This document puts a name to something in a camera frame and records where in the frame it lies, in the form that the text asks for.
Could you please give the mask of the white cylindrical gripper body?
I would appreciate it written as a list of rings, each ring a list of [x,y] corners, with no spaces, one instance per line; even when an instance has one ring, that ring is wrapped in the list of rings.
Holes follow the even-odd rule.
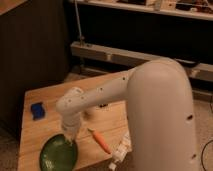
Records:
[[[61,128],[68,138],[75,138],[81,127],[81,117],[79,114],[62,117]]]

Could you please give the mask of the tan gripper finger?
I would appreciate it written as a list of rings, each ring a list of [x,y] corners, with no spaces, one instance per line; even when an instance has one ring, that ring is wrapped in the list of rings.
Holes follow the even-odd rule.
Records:
[[[70,135],[66,136],[66,139],[67,139],[67,141],[68,141],[70,144],[73,144],[74,141],[75,141],[75,138],[72,137],[72,136],[70,136]]]

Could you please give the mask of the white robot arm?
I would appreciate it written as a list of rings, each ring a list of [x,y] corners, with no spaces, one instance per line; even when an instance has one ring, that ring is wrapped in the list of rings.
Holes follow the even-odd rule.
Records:
[[[75,139],[81,111],[121,100],[134,171],[199,171],[192,88],[178,62],[159,58],[88,91],[68,91],[56,103],[62,130]]]

